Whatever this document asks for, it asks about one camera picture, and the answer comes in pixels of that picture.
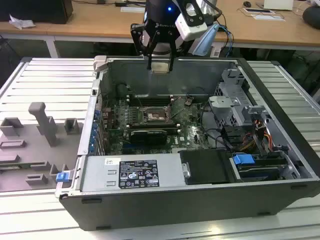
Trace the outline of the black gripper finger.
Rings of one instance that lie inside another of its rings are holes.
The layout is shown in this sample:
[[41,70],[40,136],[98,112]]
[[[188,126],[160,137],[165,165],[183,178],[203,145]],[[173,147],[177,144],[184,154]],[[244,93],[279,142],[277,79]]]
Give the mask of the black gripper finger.
[[168,43],[170,46],[169,71],[171,72],[173,70],[174,60],[177,56],[176,38],[171,31],[168,31]]
[[145,26],[143,24],[131,24],[130,34],[135,46],[135,50],[138,55],[143,55],[148,57],[147,69],[152,69],[152,54],[159,43],[160,32],[157,30],[152,37],[149,38],[147,46],[142,43],[143,31]]

